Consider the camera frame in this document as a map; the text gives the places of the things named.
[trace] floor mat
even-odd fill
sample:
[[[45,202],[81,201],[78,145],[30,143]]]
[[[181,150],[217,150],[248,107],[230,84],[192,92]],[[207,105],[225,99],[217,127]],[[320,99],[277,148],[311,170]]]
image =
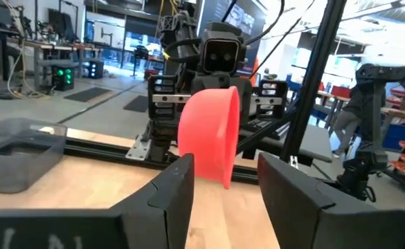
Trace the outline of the floor mat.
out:
[[[124,110],[141,113],[146,112],[148,110],[148,97],[140,95],[134,98],[134,100],[124,106]]]
[[[72,95],[68,95],[64,97],[64,99],[67,100],[75,100],[79,102],[90,102],[93,99],[96,99],[106,93],[109,93],[111,90],[108,89],[103,89],[100,87],[93,87],[92,89],[87,89],[84,91],[81,91],[79,93],[74,93]]]

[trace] computer tower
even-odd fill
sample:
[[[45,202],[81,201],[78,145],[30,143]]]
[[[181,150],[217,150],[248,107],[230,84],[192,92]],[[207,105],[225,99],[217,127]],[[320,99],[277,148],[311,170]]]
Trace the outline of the computer tower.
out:
[[[51,85],[56,91],[67,91],[75,87],[74,69],[66,66],[52,67],[53,75],[51,77]]]
[[[89,78],[102,79],[104,77],[104,62],[89,62]]]

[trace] concrete floor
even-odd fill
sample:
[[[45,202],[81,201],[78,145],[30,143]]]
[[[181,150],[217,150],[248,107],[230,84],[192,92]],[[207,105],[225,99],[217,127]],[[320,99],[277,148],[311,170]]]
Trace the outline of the concrete floor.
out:
[[[95,86],[111,90],[110,99],[102,104],[64,99],[66,95]],[[123,107],[136,96],[146,95],[146,87],[146,83],[143,83],[141,79],[132,77],[121,76],[101,80],[77,79],[73,90],[56,92],[55,96],[47,100],[0,100],[0,118],[26,117],[46,122],[59,122],[96,105],[64,124],[74,129],[135,138],[136,135],[144,132],[148,116],[146,113],[126,111]],[[315,125],[316,119],[311,118],[310,123]],[[330,143],[333,149],[339,145],[335,135],[330,138]],[[391,160],[395,160],[397,157],[398,154],[390,154]],[[335,179],[343,171],[342,160],[335,158],[332,164],[315,160],[313,167],[303,167],[303,171],[310,176],[325,178],[324,175],[326,175]],[[378,201],[373,203],[377,208],[405,208],[405,189],[393,179],[388,176],[372,176],[370,185],[374,187],[377,194]]]

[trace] gray plastic bin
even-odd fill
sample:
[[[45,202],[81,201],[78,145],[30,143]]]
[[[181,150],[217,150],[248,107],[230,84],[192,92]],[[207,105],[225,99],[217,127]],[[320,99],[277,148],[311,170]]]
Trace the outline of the gray plastic bin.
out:
[[[27,190],[64,154],[67,128],[11,118],[0,121],[0,193]]]

